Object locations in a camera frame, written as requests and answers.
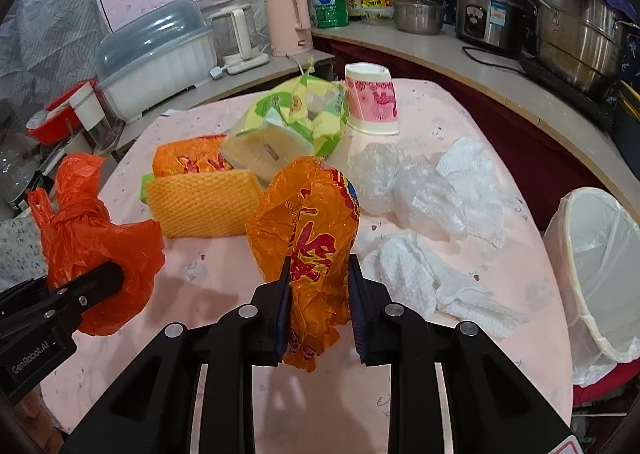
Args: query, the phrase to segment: red container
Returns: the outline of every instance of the red container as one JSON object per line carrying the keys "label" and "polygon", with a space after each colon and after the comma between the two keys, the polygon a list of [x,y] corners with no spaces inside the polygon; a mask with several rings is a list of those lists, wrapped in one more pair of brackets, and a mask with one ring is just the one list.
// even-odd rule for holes
{"label": "red container", "polygon": [[[69,100],[71,95],[82,88],[82,86],[84,86],[84,84],[87,82],[90,82],[91,86],[95,87],[95,79],[91,79],[89,81],[83,80],[73,86],[73,88],[71,88],[70,90],[60,95],[60,97],[55,99],[45,109],[47,111],[51,111],[61,104],[64,104]],[[35,138],[40,144],[55,145],[62,139],[65,139],[69,136],[69,128],[66,124],[67,120],[71,124],[71,129],[73,129],[74,131],[78,129],[78,127],[80,127],[80,120],[78,119],[76,112],[71,106],[67,106],[55,117],[46,121],[42,126],[36,127],[35,129],[27,129],[27,134]]]}

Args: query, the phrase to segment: pink electric kettle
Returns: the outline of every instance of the pink electric kettle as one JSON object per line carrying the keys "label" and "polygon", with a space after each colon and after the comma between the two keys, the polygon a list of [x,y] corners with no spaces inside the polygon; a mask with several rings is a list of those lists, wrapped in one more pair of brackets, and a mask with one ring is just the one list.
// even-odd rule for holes
{"label": "pink electric kettle", "polygon": [[295,56],[313,49],[306,0],[264,0],[273,55]]}

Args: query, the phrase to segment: yellow mesh foam sleeve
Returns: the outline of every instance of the yellow mesh foam sleeve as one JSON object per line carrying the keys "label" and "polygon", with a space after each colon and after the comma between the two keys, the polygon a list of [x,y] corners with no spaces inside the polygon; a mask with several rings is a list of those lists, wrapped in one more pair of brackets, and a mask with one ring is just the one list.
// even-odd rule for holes
{"label": "yellow mesh foam sleeve", "polygon": [[167,238],[217,238],[244,234],[260,202],[251,171],[175,174],[146,187],[147,202]]}

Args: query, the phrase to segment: white kettle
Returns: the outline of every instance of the white kettle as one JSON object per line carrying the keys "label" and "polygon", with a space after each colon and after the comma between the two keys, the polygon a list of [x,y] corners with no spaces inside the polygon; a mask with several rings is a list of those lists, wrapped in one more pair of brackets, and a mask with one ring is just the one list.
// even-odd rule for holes
{"label": "white kettle", "polygon": [[252,6],[227,7],[209,16],[220,55],[231,75],[269,62],[258,46]]}

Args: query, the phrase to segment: pink paper cup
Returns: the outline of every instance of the pink paper cup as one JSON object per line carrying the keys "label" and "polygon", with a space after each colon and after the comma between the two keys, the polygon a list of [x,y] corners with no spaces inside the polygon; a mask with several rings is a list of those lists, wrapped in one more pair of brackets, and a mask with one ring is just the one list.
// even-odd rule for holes
{"label": "pink paper cup", "polygon": [[398,135],[396,91],[388,68],[370,62],[344,67],[349,106],[347,123],[369,135]]}

